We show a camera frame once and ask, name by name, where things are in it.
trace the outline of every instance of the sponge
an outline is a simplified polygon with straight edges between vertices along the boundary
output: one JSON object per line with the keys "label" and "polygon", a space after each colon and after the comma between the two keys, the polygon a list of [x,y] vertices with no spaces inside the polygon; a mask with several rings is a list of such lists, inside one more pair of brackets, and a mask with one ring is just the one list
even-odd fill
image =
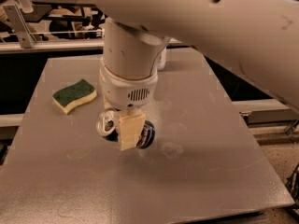
{"label": "sponge", "polygon": [[79,105],[89,103],[96,97],[96,89],[85,79],[75,85],[65,87],[53,94],[54,103],[67,115]]}

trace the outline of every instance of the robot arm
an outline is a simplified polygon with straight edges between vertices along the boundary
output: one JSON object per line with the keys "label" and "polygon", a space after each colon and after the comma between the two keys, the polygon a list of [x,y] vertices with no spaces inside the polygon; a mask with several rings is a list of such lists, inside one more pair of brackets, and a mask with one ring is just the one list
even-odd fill
{"label": "robot arm", "polygon": [[193,46],[299,112],[292,0],[94,0],[115,21]]}
{"label": "robot arm", "polygon": [[[93,1],[114,20],[111,22],[112,25],[108,23],[104,60],[101,65],[104,80],[101,81],[102,89],[112,106],[125,110],[127,106],[139,106],[148,101],[142,100],[130,104],[130,101],[128,103],[124,98],[128,100],[132,97],[130,95],[135,97],[135,92],[132,91],[153,92],[156,82],[154,72],[156,57],[166,45],[167,37],[174,37],[299,113],[297,2],[292,0]],[[123,47],[128,48],[125,52],[121,48],[123,44]],[[109,73],[111,80],[109,88],[106,89],[105,83],[108,83]],[[122,96],[116,93],[112,98],[111,89],[119,91],[117,86],[119,82],[116,81],[120,80],[129,86],[122,90]]]}

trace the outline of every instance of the yellow sponge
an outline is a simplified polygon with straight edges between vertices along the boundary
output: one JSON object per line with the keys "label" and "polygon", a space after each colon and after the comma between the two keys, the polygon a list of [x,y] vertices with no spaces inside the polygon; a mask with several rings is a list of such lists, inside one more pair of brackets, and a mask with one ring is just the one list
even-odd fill
{"label": "yellow sponge", "polygon": [[73,108],[89,103],[96,97],[96,89],[85,79],[53,94],[54,103],[67,115]]}

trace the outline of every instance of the gray surface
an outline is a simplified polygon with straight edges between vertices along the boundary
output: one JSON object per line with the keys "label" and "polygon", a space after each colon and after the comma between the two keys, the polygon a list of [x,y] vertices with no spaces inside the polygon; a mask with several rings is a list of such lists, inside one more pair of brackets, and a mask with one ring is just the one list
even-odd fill
{"label": "gray surface", "polygon": [[21,11],[21,14],[26,22],[36,22],[39,23],[52,11],[52,6],[50,5],[35,5],[33,4],[34,11],[31,13],[24,13]]}
{"label": "gray surface", "polygon": [[50,98],[81,78],[97,87],[98,60],[49,61],[2,169],[0,223],[169,223],[292,204],[203,57],[168,59],[144,107],[156,141],[125,152],[95,130],[101,95],[69,116]]}
{"label": "gray surface", "polygon": [[96,7],[93,0],[33,0],[34,4]]}
{"label": "gray surface", "polygon": [[234,217],[224,217],[213,220],[193,222],[197,224],[273,224],[266,214],[254,214]]}

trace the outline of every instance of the scrub pad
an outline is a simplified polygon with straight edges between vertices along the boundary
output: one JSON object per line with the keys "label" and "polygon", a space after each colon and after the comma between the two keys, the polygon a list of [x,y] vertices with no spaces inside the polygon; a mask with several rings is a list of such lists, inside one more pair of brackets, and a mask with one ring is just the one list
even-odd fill
{"label": "scrub pad", "polygon": [[94,86],[85,79],[75,85],[65,87],[53,94],[54,103],[67,115],[73,108],[89,103],[96,97]]}

